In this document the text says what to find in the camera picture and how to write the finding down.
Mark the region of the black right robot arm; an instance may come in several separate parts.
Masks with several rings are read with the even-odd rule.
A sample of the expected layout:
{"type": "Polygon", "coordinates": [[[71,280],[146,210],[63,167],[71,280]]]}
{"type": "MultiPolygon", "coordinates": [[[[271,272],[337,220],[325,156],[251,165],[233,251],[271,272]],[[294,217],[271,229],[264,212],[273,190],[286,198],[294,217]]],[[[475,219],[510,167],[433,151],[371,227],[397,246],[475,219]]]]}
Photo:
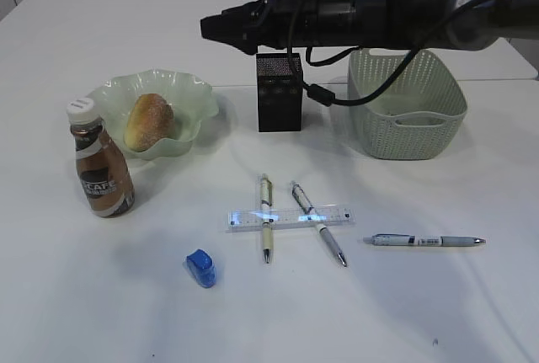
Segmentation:
{"type": "Polygon", "coordinates": [[[257,0],[203,18],[200,32],[247,55],[288,45],[480,51],[537,39],[538,0],[257,0]]]}

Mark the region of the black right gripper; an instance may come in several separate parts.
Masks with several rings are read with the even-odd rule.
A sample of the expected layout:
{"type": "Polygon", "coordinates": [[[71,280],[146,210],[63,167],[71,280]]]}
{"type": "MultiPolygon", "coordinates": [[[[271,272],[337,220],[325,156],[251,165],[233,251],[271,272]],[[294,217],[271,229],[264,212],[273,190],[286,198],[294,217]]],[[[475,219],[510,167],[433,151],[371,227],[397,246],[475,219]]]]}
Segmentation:
{"type": "Polygon", "coordinates": [[[253,55],[261,46],[283,50],[292,15],[298,11],[292,44],[296,47],[318,46],[320,38],[312,28],[320,0],[254,0],[227,8],[221,14],[203,18],[203,39],[232,46],[253,55]]]}

